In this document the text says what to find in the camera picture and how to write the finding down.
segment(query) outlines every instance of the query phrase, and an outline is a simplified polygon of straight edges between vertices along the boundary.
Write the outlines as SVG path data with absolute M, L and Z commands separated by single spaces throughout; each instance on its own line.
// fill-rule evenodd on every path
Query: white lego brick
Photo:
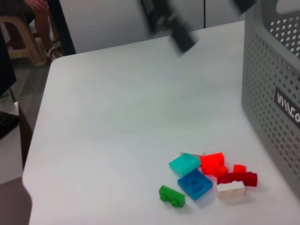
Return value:
M 242 181 L 218 184 L 217 195 L 219 199 L 242 197 L 245 195 L 245 185 Z

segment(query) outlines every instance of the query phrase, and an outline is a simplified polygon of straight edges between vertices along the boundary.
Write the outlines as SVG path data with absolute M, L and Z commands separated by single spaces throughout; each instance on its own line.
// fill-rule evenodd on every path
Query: keyboard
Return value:
M 0 139 L 19 124 L 20 118 L 16 115 L 0 112 Z

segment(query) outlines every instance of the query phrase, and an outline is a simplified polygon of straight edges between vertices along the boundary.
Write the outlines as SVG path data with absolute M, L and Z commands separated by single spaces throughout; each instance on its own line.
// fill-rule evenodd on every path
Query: gray plastic basket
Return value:
M 300 198 L 300 11 L 279 14 L 277 2 L 246 13 L 242 105 Z

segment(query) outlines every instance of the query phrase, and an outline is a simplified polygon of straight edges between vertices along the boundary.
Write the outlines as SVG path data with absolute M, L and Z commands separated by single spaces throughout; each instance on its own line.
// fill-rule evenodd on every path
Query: translucent blue brick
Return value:
M 194 201 L 212 188 L 212 182 L 198 169 L 193 170 L 178 180 L 178 185 Z
M 174 161 L 170 162 L 169 166 L 176 174 L 184 176 L 192 170 L 198 168 L 200 164 L 199 157 L 190 154 L 183 154 Z

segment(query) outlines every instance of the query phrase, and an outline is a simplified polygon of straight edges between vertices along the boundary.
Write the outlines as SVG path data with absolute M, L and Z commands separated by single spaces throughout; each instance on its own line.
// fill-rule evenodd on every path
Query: teal lego brick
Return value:
M 190 154 L 183 154 L 174 161 L 170 162 L 169 166 L 176 174 L 184 176 L 192 170 L 198 168 L 200 164 L 199 157 Z

